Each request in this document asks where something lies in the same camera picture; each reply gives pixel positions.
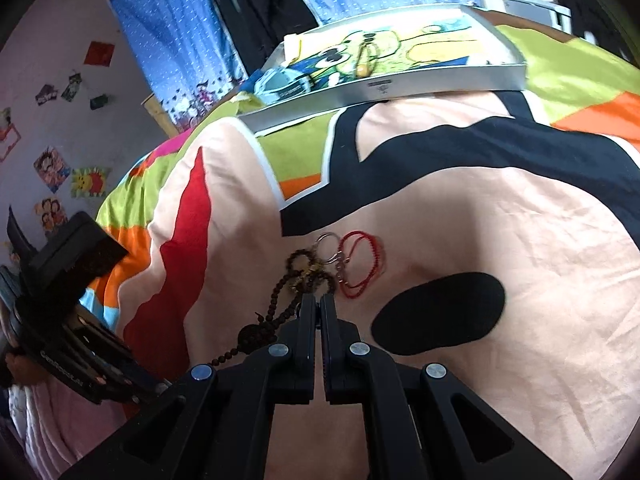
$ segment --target cartoon print bedsheet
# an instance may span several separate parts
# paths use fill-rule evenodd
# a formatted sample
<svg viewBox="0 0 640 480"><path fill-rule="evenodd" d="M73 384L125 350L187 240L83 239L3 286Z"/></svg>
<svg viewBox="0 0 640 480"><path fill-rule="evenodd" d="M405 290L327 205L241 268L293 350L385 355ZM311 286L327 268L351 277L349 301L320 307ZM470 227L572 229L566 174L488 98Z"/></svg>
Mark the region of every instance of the cartoon print bedsheet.
<svg viewBox="0 0 640 480"><path fill-rule="evenodd" d="M600 478L640 416L640 72L499 30L527 58L525 92L357 105L259 138L235 115L260 103L239 94L134 168L97 218L130 255L95 295L140 363L172 380L211 360L292 251L363 230L385 272L338 315L399 362L447 365L573 478ZM350 272L369 265L356 253ZM430 296L465 273L504 295ZM426 332L447 309L499 320ZM266 477L364 480L360 410L316 397L278 407Z"/></svg>

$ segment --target bedsheet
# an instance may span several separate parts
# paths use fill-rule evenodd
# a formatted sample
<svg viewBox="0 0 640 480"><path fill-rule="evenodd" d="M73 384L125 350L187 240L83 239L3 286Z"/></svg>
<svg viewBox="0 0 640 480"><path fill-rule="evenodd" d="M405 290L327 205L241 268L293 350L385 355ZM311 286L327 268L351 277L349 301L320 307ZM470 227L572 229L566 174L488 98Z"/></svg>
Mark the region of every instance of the bedsheet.
<svg viewBox="0 0 640 480"><path fill-rule="evenodd" d="M172 380L224 353L291 252L363 230L385 272L338 315L399 362L442 362L572 478L600 478L640 416L640 72L498 28L527 58L525 92L357 105L259 138L241 93L134 168L97 218L130 255L94 289L138 361ZM350 275L369 266L358 251ZM420 327L461 307L426 285L479 272L503 300L460 316L497 304L495 326L434 343ZM278 407L267 478L366 478L360 410L321 397Z"/></svg>

